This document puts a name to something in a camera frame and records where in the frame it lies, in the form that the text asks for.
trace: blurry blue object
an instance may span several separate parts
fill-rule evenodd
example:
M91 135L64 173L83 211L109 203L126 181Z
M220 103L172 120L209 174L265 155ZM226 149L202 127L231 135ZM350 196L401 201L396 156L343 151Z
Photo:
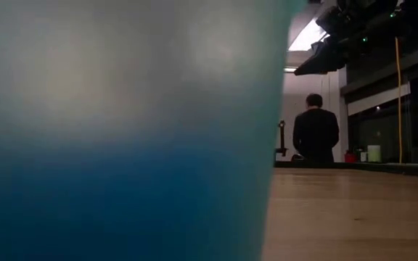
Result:
M299 2L0 1L0 260L259 260Z

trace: white container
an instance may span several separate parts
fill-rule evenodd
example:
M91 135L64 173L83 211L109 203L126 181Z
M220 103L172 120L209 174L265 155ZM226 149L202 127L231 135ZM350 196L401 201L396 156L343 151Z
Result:
M368 145L367 153L369 154L369 162L381 162L381 146L380 145Z
M361 152L361 162L367 162L367 152Z

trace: wooden table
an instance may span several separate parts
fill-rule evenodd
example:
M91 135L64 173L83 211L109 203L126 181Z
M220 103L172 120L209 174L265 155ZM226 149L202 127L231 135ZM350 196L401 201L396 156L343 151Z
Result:
M418 177L276 169L263 261L418 260Z

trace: lighting fixture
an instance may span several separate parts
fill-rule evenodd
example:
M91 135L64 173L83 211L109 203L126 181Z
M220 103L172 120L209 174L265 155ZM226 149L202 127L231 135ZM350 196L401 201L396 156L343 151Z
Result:
M296 71L296 67L286 67L284 68L286 73L294 73Z
M311 44L323 40L327 37L327 32L316 24L316 18L312 19L304 29L299 33L298 37L293 41L288 51L308 51Z

